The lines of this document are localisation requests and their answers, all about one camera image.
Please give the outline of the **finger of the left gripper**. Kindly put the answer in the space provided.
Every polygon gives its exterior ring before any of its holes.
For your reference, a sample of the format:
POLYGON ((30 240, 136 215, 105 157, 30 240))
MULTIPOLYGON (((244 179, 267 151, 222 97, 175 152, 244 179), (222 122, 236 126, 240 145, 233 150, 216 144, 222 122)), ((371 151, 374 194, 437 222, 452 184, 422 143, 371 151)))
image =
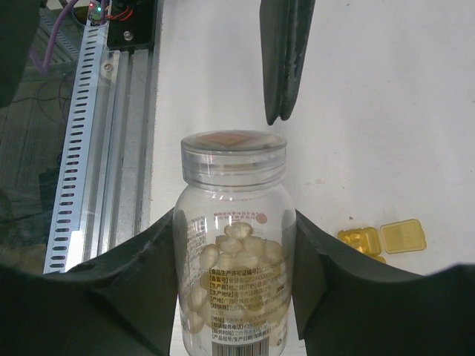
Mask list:
POLYGON ((292 73, 294 1, 262 1, 259 10, 266 122, 290 118, 297 92, 292 73))
POLYGON ((298 98, 314 9, 315 0, 291 1, 289 4, 280 111, 283 121, 290 118, 298 98))

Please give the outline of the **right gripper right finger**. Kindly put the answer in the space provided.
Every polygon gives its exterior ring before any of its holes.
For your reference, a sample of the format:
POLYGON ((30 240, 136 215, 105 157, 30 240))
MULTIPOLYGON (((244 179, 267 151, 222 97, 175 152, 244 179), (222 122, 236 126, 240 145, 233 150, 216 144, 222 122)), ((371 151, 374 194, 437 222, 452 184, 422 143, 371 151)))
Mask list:
POLYGON ((308 355, 472 355, 474 267, 421 276, 297 216, 294 310, 308 355))

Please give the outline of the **clear orange pill bottle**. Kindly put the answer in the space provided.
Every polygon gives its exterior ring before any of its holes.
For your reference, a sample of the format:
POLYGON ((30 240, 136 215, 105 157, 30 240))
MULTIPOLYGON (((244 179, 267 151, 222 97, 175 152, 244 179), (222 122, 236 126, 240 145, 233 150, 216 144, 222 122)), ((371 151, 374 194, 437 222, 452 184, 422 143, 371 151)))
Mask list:
POLYGON ((286 139, 214 131, 181 142, 186 188, 173 211, 180 322, 190 355, 281 355, 296 211, 286 139))

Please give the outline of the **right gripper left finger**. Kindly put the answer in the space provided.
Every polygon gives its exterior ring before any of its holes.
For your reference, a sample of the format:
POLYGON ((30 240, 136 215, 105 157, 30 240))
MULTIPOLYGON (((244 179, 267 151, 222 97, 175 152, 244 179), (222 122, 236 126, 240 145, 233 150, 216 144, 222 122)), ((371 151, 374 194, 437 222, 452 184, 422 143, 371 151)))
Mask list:
POLYGON ((168 355, 177 300, 172 213, 65 273, 1 266, 3 355, 168 355))

